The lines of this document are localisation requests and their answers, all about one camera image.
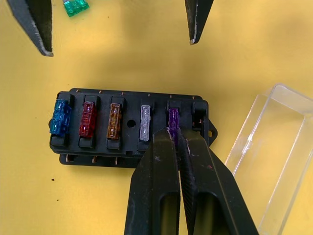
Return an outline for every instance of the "fuse box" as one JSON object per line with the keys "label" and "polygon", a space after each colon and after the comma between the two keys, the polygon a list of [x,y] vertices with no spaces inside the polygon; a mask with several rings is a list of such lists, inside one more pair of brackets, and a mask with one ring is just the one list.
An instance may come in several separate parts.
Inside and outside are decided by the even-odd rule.
{"label": "fuse box", "polygon": [[217,130],[208,119],[208,103],[197,95],[71,89],[59,92],[66,105],[67,128],[53,132],[50,148],[68,165],[136,168],[154,133],[168,128],[199,132],[210,145]]}

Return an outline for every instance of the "blade fuse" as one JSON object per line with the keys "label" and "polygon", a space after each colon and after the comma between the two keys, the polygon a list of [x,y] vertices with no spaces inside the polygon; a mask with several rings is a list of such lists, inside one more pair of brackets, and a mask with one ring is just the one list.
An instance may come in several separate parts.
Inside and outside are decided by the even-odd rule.
{"label": "blade fuse", "polygon": [[82,120],[79,127],[79,135],[85,138],[91,138],[94,133],[95,123],[97,117],[97,109],[93,102],[86,101],[84,103],[84,110]]}
{"label": "blade fuse", "polygon": [[178,144],[177,130],[179,128],[179,111],[178,108],[171,108],[168,110],[168,126],[169,132],[173,137],[175,144]]}
{"label": "blade fuse", "polygon": [[149,129],[150,129],[150,105],[142,105],[140,117],[140,133],[139,133],[139,139],[141,141],[149,141]]}
{"label": "blade fuse", "polygon": [[89,5],[85,0],[63,0],[63,4],[69,17],[89,8]]}
{"label": "blade fuse", "polygon": [[110,140],[118,140],[119,139],[119,131],[121,129],[120,121],[122,119],[121,114],[121,105],[120,104],[111,104],[110,109],[110,118],[108,124],[108,132],[107,138]]}
{"label": "blade fuse", "polygon": [[63,137],[68,133],[69,119],[72,108],[67,100],[57,99],[50,123],[50,133]]}

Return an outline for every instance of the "mounting hole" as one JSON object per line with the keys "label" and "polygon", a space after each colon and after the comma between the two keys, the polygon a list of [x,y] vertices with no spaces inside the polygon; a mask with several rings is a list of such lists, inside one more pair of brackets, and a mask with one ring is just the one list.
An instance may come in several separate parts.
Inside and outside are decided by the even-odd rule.
{"label": "mounting hole", "polygon": [[129,121],[127,122],[127,126],[128,126],[129,128],[133,128],[134,126],[136,126],[136,122],[135,122],[134,120],[129,120]]}

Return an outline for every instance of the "purple fuse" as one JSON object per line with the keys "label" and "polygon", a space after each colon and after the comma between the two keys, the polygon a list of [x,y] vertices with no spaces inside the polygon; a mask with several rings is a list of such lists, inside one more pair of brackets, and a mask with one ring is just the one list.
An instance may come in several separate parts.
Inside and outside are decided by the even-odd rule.
{"label": "purple fuse", "polygon": [[179,128],[179,112],[178,108],[171,108],[168,110],[168,127],[171,136],[174,139],[175,145],[178,144],[177,130]]}

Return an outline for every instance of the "clear fuse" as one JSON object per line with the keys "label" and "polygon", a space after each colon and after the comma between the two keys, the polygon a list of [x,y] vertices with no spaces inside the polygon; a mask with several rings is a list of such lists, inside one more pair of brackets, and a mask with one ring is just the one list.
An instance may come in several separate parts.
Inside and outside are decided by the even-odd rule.
{"label": "clear fuse", "polygon": [[149,129],[150,129],[150,105],[142,105],[140,117],[140,133],[139,133],[139,139],[141,141],[149,141]]}

